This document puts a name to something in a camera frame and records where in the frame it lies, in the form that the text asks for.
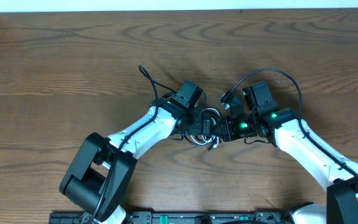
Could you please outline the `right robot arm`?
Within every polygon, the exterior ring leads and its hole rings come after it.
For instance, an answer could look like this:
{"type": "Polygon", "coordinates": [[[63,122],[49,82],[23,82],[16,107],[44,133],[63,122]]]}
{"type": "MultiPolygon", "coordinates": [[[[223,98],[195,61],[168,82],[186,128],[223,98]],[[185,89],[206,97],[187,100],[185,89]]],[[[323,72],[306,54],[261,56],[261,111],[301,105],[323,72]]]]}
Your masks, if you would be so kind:
{"type": "Polygon", "coordinates": [[[220,97],[231,111],[213,132],[225,142],[255,138],[291,155],[326,192],[326,205],[308,202],[281,216],[281,223],[358,223],[358,163],[321,139],[301,116],[280,109],[265,82],[243,88],[249,113],[229,90],[220,97]]]}

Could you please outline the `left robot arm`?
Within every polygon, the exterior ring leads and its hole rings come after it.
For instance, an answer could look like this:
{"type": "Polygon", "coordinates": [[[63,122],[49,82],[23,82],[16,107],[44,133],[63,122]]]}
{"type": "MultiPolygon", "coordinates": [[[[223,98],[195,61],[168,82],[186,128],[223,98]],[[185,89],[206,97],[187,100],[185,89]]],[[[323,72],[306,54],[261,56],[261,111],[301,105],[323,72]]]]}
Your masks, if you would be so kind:
{"type": "Polygon", "coordinates": [[[59,191],[85,211],[82,223],[122,223],[121,202],[137,161],[157,142],[195,126],[193,112],[203,94],[185,81],[170,96],[157,98],[147,113],[122,131],[90,134],[64,175],[59,191]]]}

